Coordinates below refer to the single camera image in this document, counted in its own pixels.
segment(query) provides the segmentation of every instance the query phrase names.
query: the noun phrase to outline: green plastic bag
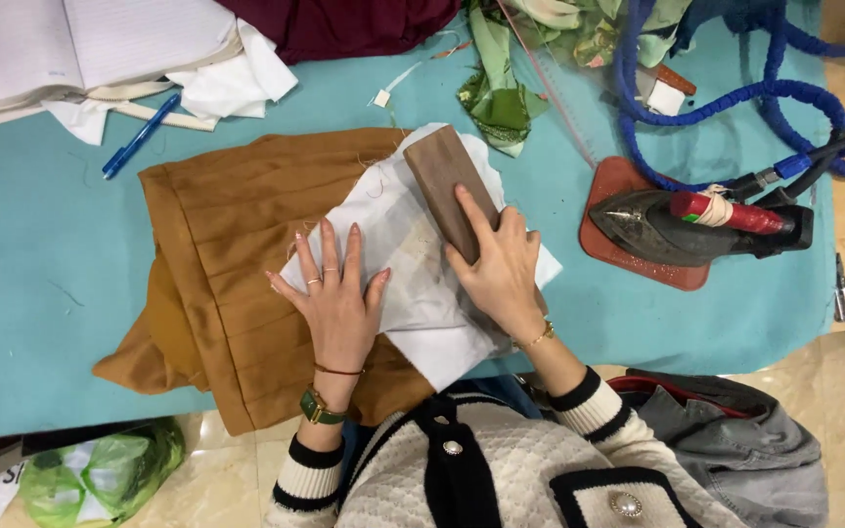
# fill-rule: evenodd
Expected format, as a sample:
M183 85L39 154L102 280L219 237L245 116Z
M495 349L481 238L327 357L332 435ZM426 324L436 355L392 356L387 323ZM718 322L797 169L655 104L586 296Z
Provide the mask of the green plastic bag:
M174 418L127 433L39 453L18 495L41 528L116 526L139 511L184 460Z

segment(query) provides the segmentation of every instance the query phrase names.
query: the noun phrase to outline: brown pleated fabric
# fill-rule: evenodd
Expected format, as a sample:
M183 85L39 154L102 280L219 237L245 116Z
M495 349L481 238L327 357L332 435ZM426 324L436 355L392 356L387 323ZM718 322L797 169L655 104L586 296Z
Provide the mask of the brown pleated fabric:
M403 138L395 129L266 135L140 173L156 239L146 308L94 375L143 394L211 390L232 435L301 414L311 334L263 271L282 270L296 230L340 205L364 164ZM366 369L350 410L362 425L434 391L383 335Z

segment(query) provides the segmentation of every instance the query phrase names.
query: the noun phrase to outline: lined paper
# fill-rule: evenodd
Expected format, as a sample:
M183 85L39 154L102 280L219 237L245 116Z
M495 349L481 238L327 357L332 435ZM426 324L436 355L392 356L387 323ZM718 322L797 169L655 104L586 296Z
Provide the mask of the lined paper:
M204 59L235 23L214 0L65 0L65 7L86 89Z
M61 0L0 0L0 107L51 85L83 87Z

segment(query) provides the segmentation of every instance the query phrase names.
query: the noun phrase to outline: hand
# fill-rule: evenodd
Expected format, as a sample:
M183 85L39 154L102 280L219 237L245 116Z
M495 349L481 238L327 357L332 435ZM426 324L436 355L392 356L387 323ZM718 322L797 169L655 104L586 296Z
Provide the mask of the hand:
M452 270L475 306L515 340L530 343L546 330L543 312L534 297L540 232L527 233L527 221L513 207L500 212L500 226L495 232L464 186L455 186L455 198L478 237L481 257L474 266L468 266L458 250L447 243L445 256Z
M331 370L359 372L380 329L380 303L390 269L375 274L367 284L367 292L361 292L358 224L352 224L347 233L344 270L338 270L332 223L323 218L320 225L322 271L314 263L308 241L296 232L296 251L307 295L289 286L278 273L267 271L266 275L276 291L308 321L315 362ZM315 389L329 404L330 411L343 412L357 380L358 376L317 372ZM345 409L333 408L342 406Z

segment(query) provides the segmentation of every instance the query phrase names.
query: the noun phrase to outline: white sweater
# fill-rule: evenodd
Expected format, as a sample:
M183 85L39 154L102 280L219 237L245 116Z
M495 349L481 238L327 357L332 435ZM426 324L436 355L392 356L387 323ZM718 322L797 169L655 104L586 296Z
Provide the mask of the white sweater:
M471 428L490 467L504 526L745 526L687 474L673 452L653 438L651 429L592 369L579 387L554 398L553 405L562 425L531 420L492 403L458 407L458 422ZM390 416L359 454L358 466L365 465L352 476L338 514L342 450L316 453L293 440L265 526L435 527L423 488L429 438L413 421L401 421L402 416ZM368 459L380 439L385 441ZM666 479L630 468L656 470ZM550 481L558 476L558 481L583 484L570 485L567 493L555 497ZM621 514L612 504L616 494L632 495L641 514ZM570 518L564 512L576 513ZM577 522L576 515L582 521Z

